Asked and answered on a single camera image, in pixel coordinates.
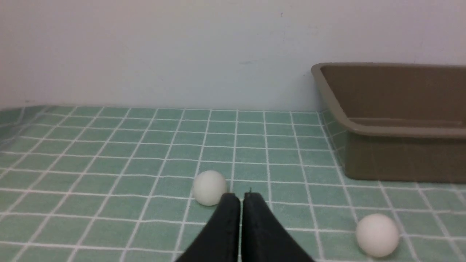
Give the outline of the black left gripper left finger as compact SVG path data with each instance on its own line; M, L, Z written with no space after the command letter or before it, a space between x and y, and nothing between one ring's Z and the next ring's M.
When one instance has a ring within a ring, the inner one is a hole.
M236 262L240 238L240 200L224 193L211 218L177 262Z

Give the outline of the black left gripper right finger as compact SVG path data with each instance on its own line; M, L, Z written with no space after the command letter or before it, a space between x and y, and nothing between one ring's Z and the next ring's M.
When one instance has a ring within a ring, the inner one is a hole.
M242 211L243 262L312 262L257 192L244 194Z

